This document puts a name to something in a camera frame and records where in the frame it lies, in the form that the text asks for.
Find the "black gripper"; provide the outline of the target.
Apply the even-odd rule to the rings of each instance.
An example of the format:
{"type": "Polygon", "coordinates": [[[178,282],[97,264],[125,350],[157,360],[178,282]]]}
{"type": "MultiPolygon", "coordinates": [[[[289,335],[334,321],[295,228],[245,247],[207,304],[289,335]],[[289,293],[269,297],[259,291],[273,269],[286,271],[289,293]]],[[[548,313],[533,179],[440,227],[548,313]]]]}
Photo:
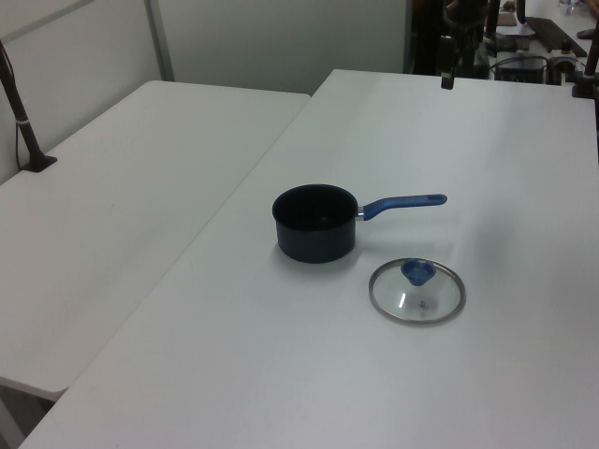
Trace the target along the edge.
{"type": "Polygon", "coordinates": [[[441,88],[452,90],[454,79],[452,78],[454,70],[454,59],[456,54],[456,41],[452,36],[441,36],[439,40],[439,73],[441,78],[441,88]]]}

